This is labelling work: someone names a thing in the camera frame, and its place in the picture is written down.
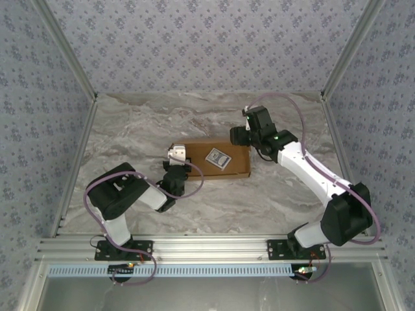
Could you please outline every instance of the blue cable trough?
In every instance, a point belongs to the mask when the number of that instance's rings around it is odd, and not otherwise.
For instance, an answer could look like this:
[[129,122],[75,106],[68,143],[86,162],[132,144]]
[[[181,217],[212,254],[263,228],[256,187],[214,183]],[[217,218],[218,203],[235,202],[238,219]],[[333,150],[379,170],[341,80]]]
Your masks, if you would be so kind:
[[[149,277],[154,265],[134,267],[133,274]],[[48,277],[108,277],[107,264],[51,264]],[[155,277],[292,277],[291,264],[158,264]]]

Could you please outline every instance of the metal rail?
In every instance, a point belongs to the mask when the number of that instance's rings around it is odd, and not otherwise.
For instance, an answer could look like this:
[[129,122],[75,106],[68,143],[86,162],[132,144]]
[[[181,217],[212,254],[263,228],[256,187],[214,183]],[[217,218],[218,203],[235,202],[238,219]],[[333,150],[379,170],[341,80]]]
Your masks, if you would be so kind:
[[80,164],[82,162],[82,158],[84,157],[86,144],[89,139],[89,133],[91,132],[96,112],[97,102],[94,99],[88,111],[88,116],[85,121],[84,129],[82,130],[82,135],[78,144],[77,152],[75,154],[75,158],[72,162],[71,170],[69,171],[69,176],[65,184],[64,193],[62,194],[62,198],[57,207],[56,217],[54,219],[50,233],[51,237],[55,237],[58,234],[58,230],[66,217],[67,208],[69,207],[69,203],[71,202],[73,189],[75,188],[75,183],[77,182]]
[[60,28],[59,22],[56,20],[52,13],[51,8],[47,4],[46,0],[32,0],[32,4],[38,11],[42,18],[47,30],[51,33],[51,36],[58,46],[62,56],[66,59],[69,68],[72,70],[75,78],[78,80],[82,90],[90,100],[95,98],[95,92],[89,81],[84,69],[82,68],[75,52],[72,49],[71,44],[65,37],[64,32]]
[[[60,235],[41,240],[35,260],[50,263],[80,263],[93,261],[95,248],[92,235]],[[285,235],[136,235],[135,240],[154,241],[153,255],[164,264],[270,262],[267,240],[284,239]],[[369,240],[362,236],[360,240]],[[371,246],[347,243],[341,248],[331,246],[333,263],[378,262],[387,260],[382,241]],[[279,263],[304,263],[306,260],[279,260]]]
[[363,10],[353,32],[351,33],[349,40],[342,53],[338,57],[335,67],[331,71],[327,78],[326,84],[323,87],[323,94],[326,100],[330,99],[330,96],[335,91],[337,85],[343,78],[346,69],[353,60],[353,57],[357,53],[357,50],[365,39],[366,34],[370,30],[372,23],[375,21],[379,11],[381,10],[385,0],[369,0],[366,7]]
[[[153,265],[139,265],[115,277],[150,277]],[[108,264],[51,264],[48,277],[111,277]],[[155,277],[292,277],[290,264],[162,264]]]

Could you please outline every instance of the mounting bracket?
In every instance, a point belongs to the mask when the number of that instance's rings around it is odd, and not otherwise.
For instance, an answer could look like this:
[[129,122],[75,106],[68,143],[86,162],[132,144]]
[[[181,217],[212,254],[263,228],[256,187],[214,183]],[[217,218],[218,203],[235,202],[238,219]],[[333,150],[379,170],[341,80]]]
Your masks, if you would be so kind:
[[[123,247],[128,249],[139,249],[141,251],[146,251],[147,253],[152,254],[153,252],[153,241],[151,240],[131,240],[128,245],[123,245]],[[97,248],[95,250],[95,260],[96,261],[150,261],[150,258],[147,256],[140,256],[137,253],[131,253],[127,251],[120,251],[115,248],[107,240],[99,241]]]
[[326,259],[326,250],[323,244],[317,244],[310,248],[303,249],[295,255],[288,246],[288,240],[267,240],[267,253],[269,260],[312,260],[316,259],[312,253],[319,259]]

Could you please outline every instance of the wall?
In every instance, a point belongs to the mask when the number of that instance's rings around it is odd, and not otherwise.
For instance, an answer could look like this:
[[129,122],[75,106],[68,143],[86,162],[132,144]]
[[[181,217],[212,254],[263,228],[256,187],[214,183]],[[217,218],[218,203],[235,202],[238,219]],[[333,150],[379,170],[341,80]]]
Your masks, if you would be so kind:
[[99,93],[321,90],[366,0],[49,0]]
[[89,100],[29,1],[0,1],[0,12],[0,310],[14,310]]
[[330,99],[350,166],[372,192],[415,310],[415,3],[387,0]]

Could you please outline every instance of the playing card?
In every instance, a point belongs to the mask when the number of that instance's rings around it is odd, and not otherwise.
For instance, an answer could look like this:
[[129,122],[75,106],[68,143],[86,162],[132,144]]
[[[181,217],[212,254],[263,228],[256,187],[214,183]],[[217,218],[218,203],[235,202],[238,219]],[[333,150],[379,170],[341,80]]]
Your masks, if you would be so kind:
[[205,160],[209,163],[212,163],[213,165],[216,165],[221,170],[224,170],[226,165],[229,164],[232,158],[227,154],[224,154],[220,150],[214,148],[210,151]]

